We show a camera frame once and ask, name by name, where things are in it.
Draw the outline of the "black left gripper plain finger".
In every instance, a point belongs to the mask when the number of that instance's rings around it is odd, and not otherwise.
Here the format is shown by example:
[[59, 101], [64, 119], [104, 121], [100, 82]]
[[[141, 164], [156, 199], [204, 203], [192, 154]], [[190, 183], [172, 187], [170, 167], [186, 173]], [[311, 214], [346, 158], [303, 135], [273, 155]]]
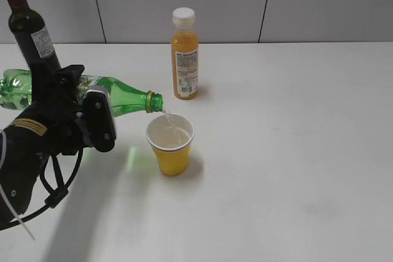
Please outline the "black left gripper plain finger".
[[50, 104], [73, 108], [78, 106], [77, 87], [85, 70], [82, 64], [52, 69], [47, 64], [29, 64], [31, 72], [31, 104], [47, 107]]

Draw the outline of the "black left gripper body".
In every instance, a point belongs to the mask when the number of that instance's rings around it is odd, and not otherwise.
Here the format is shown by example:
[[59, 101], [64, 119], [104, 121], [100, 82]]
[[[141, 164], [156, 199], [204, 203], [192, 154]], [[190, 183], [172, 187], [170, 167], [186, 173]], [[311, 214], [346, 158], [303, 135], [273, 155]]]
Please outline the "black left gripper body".
[[[7, 150], [1, 186], [24, 223], [56, 207], [68, 195], [86, 147], [76, 123], [81, 110], [82, 106], [29, 106], [3, 129]], [[49, 195], [40, 209], [26, 215], [37, 180]], [[18, 225], [1, 196], [1, 229]]]

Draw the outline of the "black left gripper silver-tipped finger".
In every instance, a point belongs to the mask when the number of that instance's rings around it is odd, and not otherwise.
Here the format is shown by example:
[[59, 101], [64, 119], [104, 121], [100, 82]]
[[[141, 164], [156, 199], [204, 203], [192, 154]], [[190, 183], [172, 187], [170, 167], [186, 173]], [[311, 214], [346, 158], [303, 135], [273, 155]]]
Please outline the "black left gripper silver-tipped finger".
[[109, 152], [114, 148], [117, 133], [106, 88], [97, 85], [88, 87], [76, 123], [86, 147], [93, 147], [99, 152]]

